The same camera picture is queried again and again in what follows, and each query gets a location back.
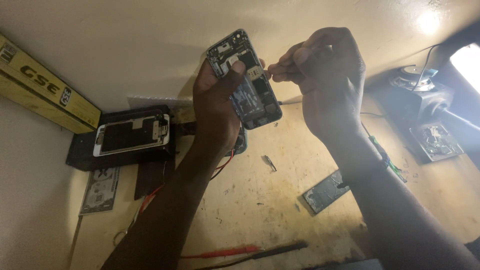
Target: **dollar bill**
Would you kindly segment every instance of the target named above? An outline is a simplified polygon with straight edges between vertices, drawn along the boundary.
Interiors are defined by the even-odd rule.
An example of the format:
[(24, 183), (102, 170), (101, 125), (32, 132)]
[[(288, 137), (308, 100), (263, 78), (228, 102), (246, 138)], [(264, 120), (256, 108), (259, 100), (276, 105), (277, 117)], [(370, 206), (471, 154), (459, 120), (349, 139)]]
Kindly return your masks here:
[(79, 216), (113, 210), (120, 167), (91, 171)]

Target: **hand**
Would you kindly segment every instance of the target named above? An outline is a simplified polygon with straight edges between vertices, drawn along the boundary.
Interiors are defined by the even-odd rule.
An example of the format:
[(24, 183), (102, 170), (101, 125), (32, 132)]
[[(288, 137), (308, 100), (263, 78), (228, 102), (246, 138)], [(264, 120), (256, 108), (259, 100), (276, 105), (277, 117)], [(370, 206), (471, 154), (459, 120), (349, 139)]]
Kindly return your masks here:
[(292, 81), (300, 87), (305, 122), (324, 144), (361, 129), (365, 63), (347, 28), (317, 30), (268, 71), (273, 81)]
[(216, 77), (207, 60), (203, 62), (193, 84), (193, 108), (197, 119), (196, 143), (220, 147), (219, 150), (225, 153), (235, 145), (240, 119), (229, 97), (242, 82), (244, 75), (245, 64), (242, 61), (233, 63), (229, 73), (222, 79)]

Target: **phone screen assembly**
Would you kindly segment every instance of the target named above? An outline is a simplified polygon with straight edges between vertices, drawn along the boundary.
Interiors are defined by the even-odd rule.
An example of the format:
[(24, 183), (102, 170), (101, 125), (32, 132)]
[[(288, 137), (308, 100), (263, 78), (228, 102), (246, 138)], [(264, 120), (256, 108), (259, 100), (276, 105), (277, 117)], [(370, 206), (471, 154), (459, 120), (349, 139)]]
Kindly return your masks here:
[(246, 129), (254, 129), (282, 117), (280, 105), (245, 30), (239, 29), (210, 47), (207, 59), (218, 78), (224, 77), (235, 61), (245, 63), (245, 78), (230, 98)]
[(168, 114), (108, 123), (98, 127), (94, 157), (162, 146), (170, 139)]

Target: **red probe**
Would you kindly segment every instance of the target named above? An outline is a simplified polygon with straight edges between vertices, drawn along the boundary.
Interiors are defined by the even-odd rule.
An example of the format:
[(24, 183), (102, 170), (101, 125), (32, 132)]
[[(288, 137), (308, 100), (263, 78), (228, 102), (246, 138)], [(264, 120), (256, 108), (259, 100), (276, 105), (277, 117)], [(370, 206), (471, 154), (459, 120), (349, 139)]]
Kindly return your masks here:
[(194, 255), (194, 256), (181, 256), (180, 258), (182, 258), (182, 259), (192, 259), (192, 258), (225, 257), (225, 256), (232, 256), (232, 255), (237, 255), (237, 254), (246, 254), (246, 253), (257, 252), (259, 250), (261, 250), (261, 249), (259, 247), (257, 247), (256, 245), (248, 245), (248, 246), (239, 247), (239, 248), (218, 250), (218, 251), (213, 251), (213, 252), (205, 252), (205, 253), (202, 253), (200, 255)]

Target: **bright light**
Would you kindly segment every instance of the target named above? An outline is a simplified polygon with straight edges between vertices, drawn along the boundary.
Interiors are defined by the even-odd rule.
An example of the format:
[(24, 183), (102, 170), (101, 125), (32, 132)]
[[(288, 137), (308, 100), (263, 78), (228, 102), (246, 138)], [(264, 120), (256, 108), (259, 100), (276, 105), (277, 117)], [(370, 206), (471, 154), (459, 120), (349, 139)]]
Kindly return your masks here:
[(480, 47), (473, 43), (456, 51), (450, 62), (480, 93)]
[(440, 26), (440, 17), (437, 12), (427, 11), (417, 19), (420, 30), (425, 34), (433, 34)]

